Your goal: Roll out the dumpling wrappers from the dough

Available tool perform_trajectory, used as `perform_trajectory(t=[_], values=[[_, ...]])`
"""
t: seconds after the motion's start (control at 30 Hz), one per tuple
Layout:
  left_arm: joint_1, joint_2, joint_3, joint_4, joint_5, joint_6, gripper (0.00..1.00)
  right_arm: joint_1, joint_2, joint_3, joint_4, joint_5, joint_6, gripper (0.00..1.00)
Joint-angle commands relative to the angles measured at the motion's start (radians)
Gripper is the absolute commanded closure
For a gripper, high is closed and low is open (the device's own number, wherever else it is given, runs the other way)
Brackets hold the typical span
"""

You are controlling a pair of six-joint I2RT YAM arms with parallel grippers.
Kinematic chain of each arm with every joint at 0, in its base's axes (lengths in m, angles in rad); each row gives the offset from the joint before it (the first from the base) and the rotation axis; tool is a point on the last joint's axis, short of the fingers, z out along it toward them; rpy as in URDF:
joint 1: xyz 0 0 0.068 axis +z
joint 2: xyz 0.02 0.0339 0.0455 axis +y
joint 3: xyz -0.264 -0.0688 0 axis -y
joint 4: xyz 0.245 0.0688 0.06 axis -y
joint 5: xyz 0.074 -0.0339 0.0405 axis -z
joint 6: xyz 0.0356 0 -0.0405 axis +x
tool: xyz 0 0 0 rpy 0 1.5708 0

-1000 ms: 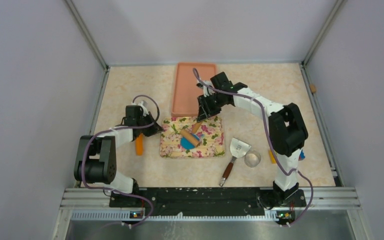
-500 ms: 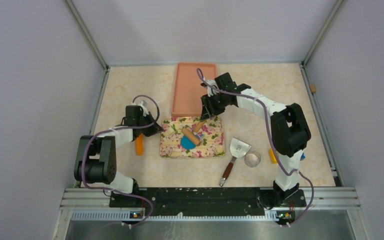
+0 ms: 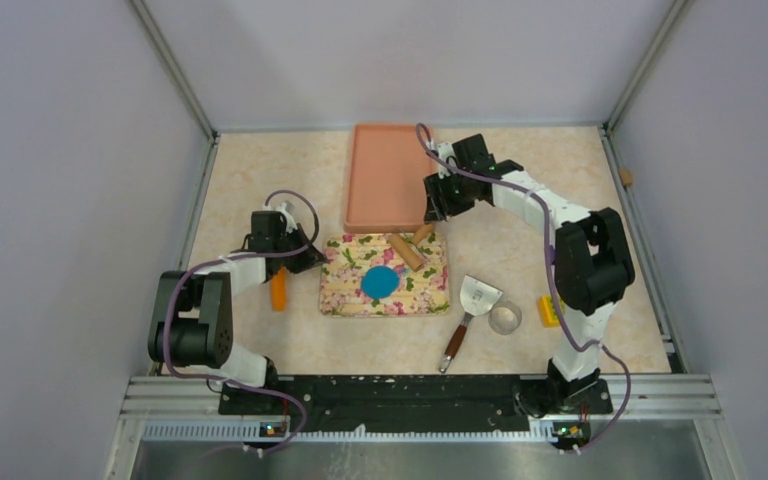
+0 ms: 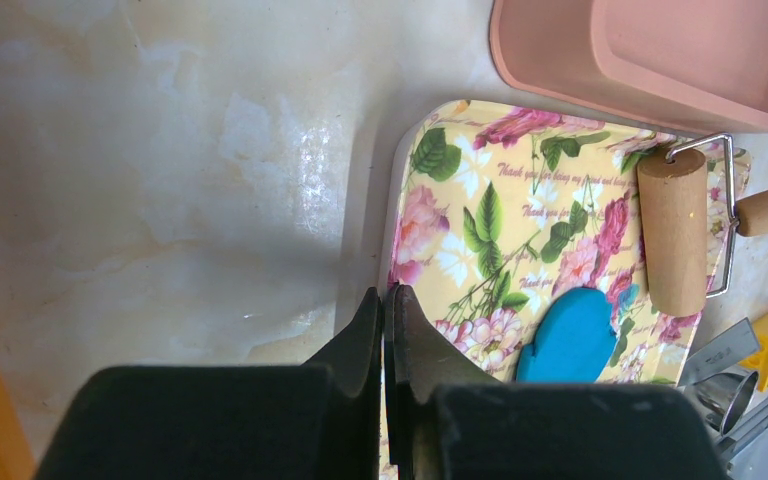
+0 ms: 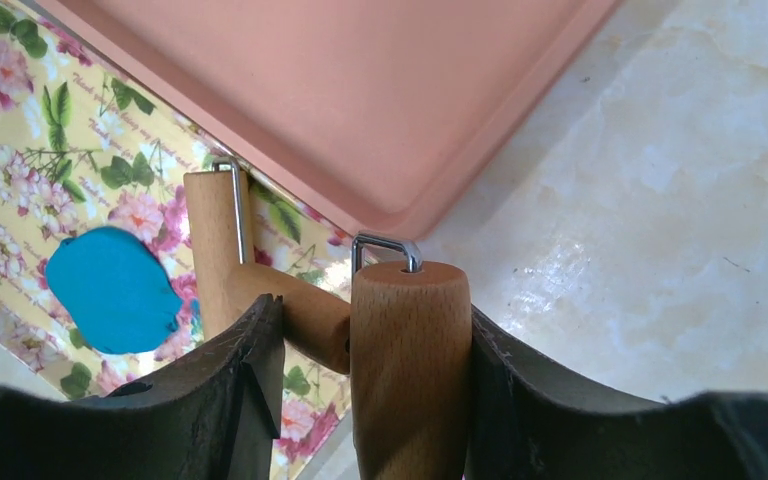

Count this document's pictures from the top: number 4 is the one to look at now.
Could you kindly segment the blue dough piece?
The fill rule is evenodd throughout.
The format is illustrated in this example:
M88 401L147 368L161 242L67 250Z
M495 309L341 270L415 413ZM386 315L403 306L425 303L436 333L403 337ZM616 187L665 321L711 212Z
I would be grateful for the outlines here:
M514 380L523 384L595 383L620 343L604 292L573 288L549 307L519 355Z

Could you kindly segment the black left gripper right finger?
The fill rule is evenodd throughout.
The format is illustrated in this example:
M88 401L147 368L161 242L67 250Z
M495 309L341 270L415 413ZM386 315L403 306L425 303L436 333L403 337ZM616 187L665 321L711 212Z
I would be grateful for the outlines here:
M383 302L388 459L402 479L723 479L703 423L652 384L503 383L427 320Z

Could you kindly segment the wooden double-ended roller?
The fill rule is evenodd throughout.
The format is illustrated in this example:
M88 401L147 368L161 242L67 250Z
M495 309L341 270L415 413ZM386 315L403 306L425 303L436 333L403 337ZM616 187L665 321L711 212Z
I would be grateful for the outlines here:
M726 258L721 285L708 289L706 159L700 148L723 146ZM728 291L734 237L768 234L768 190L735 198L733 137L717 133L661 148L638 161L636 176L649 296L675 317L701 312L706 300Z

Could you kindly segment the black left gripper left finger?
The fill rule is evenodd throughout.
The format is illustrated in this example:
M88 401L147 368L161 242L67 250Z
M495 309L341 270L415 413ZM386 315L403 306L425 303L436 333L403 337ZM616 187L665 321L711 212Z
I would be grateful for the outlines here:
M307 361L116 366L79 390L39 479L374 479L381 302Z

